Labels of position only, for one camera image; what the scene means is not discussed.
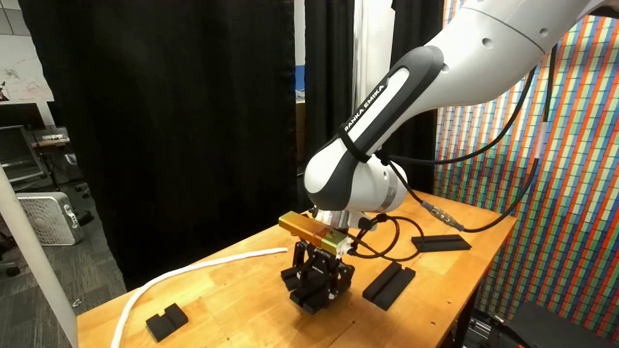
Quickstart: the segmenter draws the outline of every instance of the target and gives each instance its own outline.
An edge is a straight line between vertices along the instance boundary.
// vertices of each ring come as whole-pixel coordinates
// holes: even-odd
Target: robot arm
[[[406,120],[439,107],[477,105],[499,97],[531,70],[564,31],[603,4],[468,0],[435,39],[404,54],[338,137],[311,157],[303,184],[323,213],[319,221],[346,228],[355,226],[365,211],[396,209],[406,188],[373,153]]]

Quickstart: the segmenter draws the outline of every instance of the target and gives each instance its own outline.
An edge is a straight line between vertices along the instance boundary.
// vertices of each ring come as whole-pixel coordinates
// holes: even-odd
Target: colorful patterned wall
[[[460,4],[444,0],[444,21]],[[605,18],[584,18],[559,43],[545,153],[531,190],[514,211],[516,228],[483,281],[477,306],[487,313],[510,317],[520,302],[535,302],[619,340],[617,52],[619,21]],[[531,166],[545,74],[547,58],[518,122],[493,151],[437,168],[437,195],[491,211],[512,201]],[[441,110],[437,159],[491,141],[522,85],[487,105]]]

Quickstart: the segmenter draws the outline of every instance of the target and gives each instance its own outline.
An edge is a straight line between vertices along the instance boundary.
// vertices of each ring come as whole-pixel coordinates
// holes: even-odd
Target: black curtain
[[[307,157],[352,114],[353,0],[305,0]]]
[[[415,47],[423,47],[442,25],[442,0],[392,0],[394,29],[390,64]],[[437,112],[408,120],[386,143],[390,155],[435,159]],[[433,166],[404,166],[413,190],[433,192]]]
[[[294,205],[292,0],[21,0],[127,288]]]

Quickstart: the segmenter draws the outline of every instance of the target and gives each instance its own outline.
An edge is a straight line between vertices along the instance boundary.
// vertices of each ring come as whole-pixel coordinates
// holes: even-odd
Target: white cable
[[[272,255],[272,253],[286,253],[288,250],[286,248],[270,248],[270,250],[257,250],[257,252],[247,252],[247,253],[237,253],[237,255],[230,255],[230,257],[222,257],[222,259],[208,259],[208,261],[203,261],[203,263],[195,263],[195,265],[187,265],[187,267],[181,267],[181,269],[176,269],[176,271],[170,271],[170,273],[164,273],[152,281],[148,281],[147,284],[143,284],[141,288],[137,288],[133,292],[133,296],[127,300],[127,304],[123,306],[121,313],[119,313],[119,319],[116,323],[116,331],[114,331],[114,339],[112,339],[112,348],[119,348],[119,340],[121,340],[121,331],[123,331],[123,325],[129,317],[129,311],[131,308],[135,306],[135,302],[150,288],[154,286],[156,282],[162,282],[166,279],[172,279],[172,277],[177,277],[181,273],[191,273],[191,271],[197,271],[197,269],[206,269],[206,267],[214,267],[214,265],[224,265],[224,263],[234,263],[234,261],[239,261],[239,259],[251,259],[251,257],[261,257],[261,255]]]

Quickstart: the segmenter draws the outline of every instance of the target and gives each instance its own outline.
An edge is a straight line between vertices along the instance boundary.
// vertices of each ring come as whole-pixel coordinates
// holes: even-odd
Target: wooden tabletop
[[[464,226],[481,226],[497,217],[471,205],[433,195],[421,197],[456,217]],[[427,236],[454,232],[413,201],[406,201],[392,215],[413,219]],[[508,217],[481,234],[462,234],[471,244],[468,252],[421,253],[402,263],[415,271],[415,279],[388,311],[361,298],[363,288],[388,261],[348,255],[344,263],[355,267],[350,290],[315,315],[303,313],[288,300],[280,271],[292,263],[295,238],[270,226],[206,259],[265,248],[288,248],[288,253],[201,269],[156,284],[135,304],[121,346],[437,346],[512,226],[514,219]],[[413,234],[412,226],[402,224],[402,238],[392,255],[410,255],[413,248],[408,240]],[[381,250],[390,236],[392,226],[384,223],[367,234],[365,242]],[[127,298],[129,294],[123,294],[77,317],[81,348],[110,344]],[[172,302],[185,311],[189,323],[156,344],[145,319],[162,313]]]

